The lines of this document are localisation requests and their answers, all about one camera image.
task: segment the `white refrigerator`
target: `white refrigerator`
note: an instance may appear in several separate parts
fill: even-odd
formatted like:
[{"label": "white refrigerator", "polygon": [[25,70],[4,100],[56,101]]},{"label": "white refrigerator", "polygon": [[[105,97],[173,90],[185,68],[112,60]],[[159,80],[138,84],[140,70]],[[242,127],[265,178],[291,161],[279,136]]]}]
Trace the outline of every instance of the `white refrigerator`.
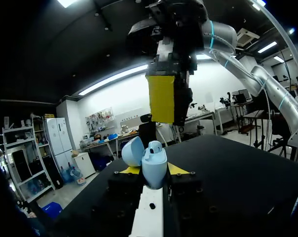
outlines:
[{"label": "white refrigerator", "polygon": [[72,146],[70,143],[65,118],[47,118],[45,122],[47,139],[58,166],[68,168],[68,162],[73,165]]}]

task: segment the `earbud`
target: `earbud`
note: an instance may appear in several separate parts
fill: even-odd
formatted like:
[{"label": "earbud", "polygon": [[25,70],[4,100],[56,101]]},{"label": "earbud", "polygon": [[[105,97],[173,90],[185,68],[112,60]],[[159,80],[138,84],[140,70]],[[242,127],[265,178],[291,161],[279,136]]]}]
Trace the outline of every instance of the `earbud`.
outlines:
[{"label": "earbud", "polygon": [[150,153],[158,153],[162,151],[162,144],[159,141],[152,141],[149,142],[148,148]]}]

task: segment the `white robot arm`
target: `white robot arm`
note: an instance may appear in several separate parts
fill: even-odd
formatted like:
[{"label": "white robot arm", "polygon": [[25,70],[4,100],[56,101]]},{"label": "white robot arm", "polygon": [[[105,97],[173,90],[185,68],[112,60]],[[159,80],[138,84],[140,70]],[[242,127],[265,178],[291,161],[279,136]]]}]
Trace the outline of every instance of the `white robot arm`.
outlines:
[{"label": "white robot arm", "polygon": [[284,116],[291,133],[296,133],[298,130],[298,102],[263,67],[254,66],[249,72],[231,55],[237,44],[235,30],[230,26],[210,20],[201,27],[204,32],[204,54],[234,74],[252,95],[258,96],[265,89],[269,99]]}]

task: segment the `metal shelf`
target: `metal shelf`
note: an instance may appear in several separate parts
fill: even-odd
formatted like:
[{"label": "metal shelf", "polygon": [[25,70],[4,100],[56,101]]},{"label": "metal shelf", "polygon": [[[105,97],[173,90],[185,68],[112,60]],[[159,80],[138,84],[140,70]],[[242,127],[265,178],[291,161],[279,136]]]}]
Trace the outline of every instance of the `metal shelf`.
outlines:
[{"label": "metal shelf", "polygon": [[7,148],[7,149],[9,149],[9,148],[12,148],[12,147],[21,145],[23,143],[32,142],[32,141],[34,141],[34,138],[29,138],[29,139],[26,139],[26,140],[23,140],[23,141],[18,141],[18,142],[13,142],[13,143],[5,144],[4,147]]},{"label": "metal shelf", "polygon": [[42,195],[43,193],[45,193],[48,189],[52,188],[51,185],[49,185],[48,187],[44,188],[42,191],[40,191],[38,194],[35,194],[34,196],[30,197],[29,199],[27,199],[26,201],[28,203],[30,203],[31,201],[33,201],[34,199],[38,198],[40,195]]},{"label": "metal shelf", "polygon": [[21,186],[22,184],[25,184],[25,183],[29,182],[30,180],[34,179],[35,177],[39,176],[40,174],[42,174],[42,173],[44,173],[44,172],[45,172],[45,171],[42,170],[41,172],[38,172],[37,174],[34,174],[32,177],[30,177],[30,178],[24,180],[24,181],[21,182],[21,183],[18,183],[17,185],[18,185],[18,186]]},{"label": "metal shelf", "polygon": [[18,128],[12,128],[12,129],[7,129],[7,130],[3,130],[3,133],[8,133],[8,132],[15,132],[15,131],[21,131],[21,130],[28,130],[28,129],[33,129],[33,126],[30,127],[18,127]]},{"label": "metal shelf", "polygon": [[46,143],[44,145],[41,145],[41,146],[38,146],[38,148],[45,147],[45,146],[48,146],[48,143]]}]

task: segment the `white wall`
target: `white wall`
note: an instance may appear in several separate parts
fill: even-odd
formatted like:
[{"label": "white wall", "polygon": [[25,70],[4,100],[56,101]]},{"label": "white wall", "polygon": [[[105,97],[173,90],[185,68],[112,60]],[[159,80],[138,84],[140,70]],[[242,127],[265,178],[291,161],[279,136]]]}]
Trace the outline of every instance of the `white wall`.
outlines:
[{"label": "white wall", "polygon": [[271,66],[268,66],[268,65],[262,65],[262,67],[264,67],[264,69],[271,75],[271,76],[275,76],[275,73],[272,69]]},{"label": "white wall", "polygon": [[89,130],[85,117],[109,107],[114,116],[138,108],[150,113],[148,82],[144,73],[139,74],[100,89],[77,104],[83,133],[86,133]]},{"label": "white wall", "polygon": [[67,103],[67,114],[69,120],[69,128],[71,128],[71,132],[69,136],[71,137],[71,145],[73,149],[80,149],[79,143],[83,136],[83,129],[81,126],[81,118],[78,109],[78,102],[66,100]]},{"label": "white wall", "polygon": [[239,61],[249,72],[258,65],[255,58],[250,56],[244,56]]},{"label": "white wall", "polygon": [[72,149],[80,149],[79,143],[83,136],[81,118],[77,108],[77,102],[65,100],[56,108],[57,117],[65,118]]},{"label": "white wall", "polygon": [[[214,61],[199,63],[195,75],[190,76],[189,86],[193,91],[193,103],[204,104],[210,111],[222,106],[220,97],[227,97],[227,92],[245,89],[232,73]],[[67,128],[71,130],[69,134],[73,147],[78,148],[82,135],[89,132],[85,117],[108,107],[112,108],[115,116],[138,108],[144,114],[150,113],[149,88],[145,74],[132,76],[97,90],[78,102],[66,101],[57,107],[57,116],[65,117],[68,121]],[[197,107],[189,109],[188,113],[198,113]],[[223,111],[221,115],[225,121],[225,116],[231,117],[230,110]],[[110,134],[119,131],[120,128],[116,128],[105,132]],[[171,141],[167,125],[163,127],[162,134],[167,142]]]},{"label": "white wall", "polygon": [[[298,77],[298,68],[294,60],[286,62],[288,66],[288,71],[292,79],[292,84],[297,83],[296,77]],[[288,77],[288,73],[285,67],[285,63],[282,63],[276,67],[272,68],[275,75],[278,77],[279,80],[283,80],[283,75]]]}]

